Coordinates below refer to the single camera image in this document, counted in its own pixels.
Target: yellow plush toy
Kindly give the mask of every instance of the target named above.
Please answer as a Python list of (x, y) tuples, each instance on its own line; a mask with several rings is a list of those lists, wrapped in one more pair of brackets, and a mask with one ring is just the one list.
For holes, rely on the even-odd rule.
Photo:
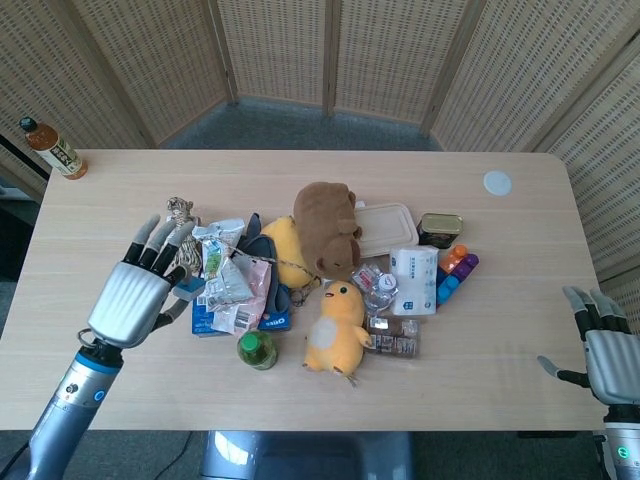
[(332, 283), (322, 299), (322, 316), (311, 327), (303, 366), (337, 373), (353, 383), (351, 375), (362, 360), (362, 347), (371, 346), (363, 319), (358, 289), (346, 282)]
[(278, 279), (280, 283), (289, 288), (301, 288), (313, 280), (313, 277), (307, 273), (309, 268), (304, 258), (302, 258), (300, 239), (292, 217), (278, 218), (264, 227), (261, 233), (273, 240), (278, 260), (291, 262), (306, 269), (305, 271), (301, 268), (278, 263)]

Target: brown teddy bear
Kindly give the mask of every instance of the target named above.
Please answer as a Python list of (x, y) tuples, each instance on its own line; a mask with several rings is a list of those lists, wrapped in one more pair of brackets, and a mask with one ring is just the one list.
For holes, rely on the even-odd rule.
[(344, 183), (315, 182), (298, 193), (293, 218), (300, 250), (307, 266), (318, 276), (348, 280), (360, 263), (356, 224), (356, 196)]

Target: green bottle cap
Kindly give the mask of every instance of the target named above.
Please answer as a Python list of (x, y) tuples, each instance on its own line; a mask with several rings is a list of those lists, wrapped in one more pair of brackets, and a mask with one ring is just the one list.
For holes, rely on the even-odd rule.
[(253, 353), (260, 348), (260, 338), (255, 333), (246, 333), (240, 340), (240, 347), (247, 353)]
[(20, 128), (22, 128), (25, 132), (33, 132), (36, 128), (38, 128), (38, 124), (31, 117), (24, 117), (20, 120)]

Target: wooden table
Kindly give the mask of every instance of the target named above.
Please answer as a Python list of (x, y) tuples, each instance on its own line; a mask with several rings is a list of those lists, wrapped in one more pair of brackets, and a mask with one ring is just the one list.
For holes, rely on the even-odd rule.
[[(274, 368), (255, 371), (234, 338), (191, 334), (190, 312), (126, 351), (93, 428), (254, 430), (593, 429), (605, 409), (550, 378), (545, 354), (584, 370), (561, 287), (596, 286), (571, 186), (546, 154), (87, 150), (88, 174), (49, 182), (0, 341), (0, 429), (31, 429), (65, 372), (86, 319), (133, 234), (169, 197), (204, 222), (291, 213), (312, 181), (345, 182), (368, 205), (401, 202), (464, 217), (459, 238), (480, 265), (450, 303), (424, 317), (416, 360), (366, 355), (358, 388), (305, 371), (305, 334), (321, 292), (277, 335)], [(507, 172), (513, 192), (483, 187)]]

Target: gray carpet floor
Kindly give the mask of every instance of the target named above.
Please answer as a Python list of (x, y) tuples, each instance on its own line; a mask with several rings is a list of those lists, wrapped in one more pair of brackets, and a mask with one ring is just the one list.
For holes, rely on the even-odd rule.
[[(336, 115), (317, 108), (259, 100), (221, 106), (165, 148), (437, 150), (417, 128)], [(0, 282), (0, 332), (14, 290)], [(70, 480), (152, 480), (182, 449), (187, 432), (90, 431), (65, 476)], [(0, 457), (15, 451), (28, 432), (0, 432)], [(418, 433), (414, 435), (416, 479), (596, 480), (591, 434), (574, 438), (519, 439), (515, 433)], [(196, 433), (185, 455), (162, 478), (197, 478), (204, 434)]]

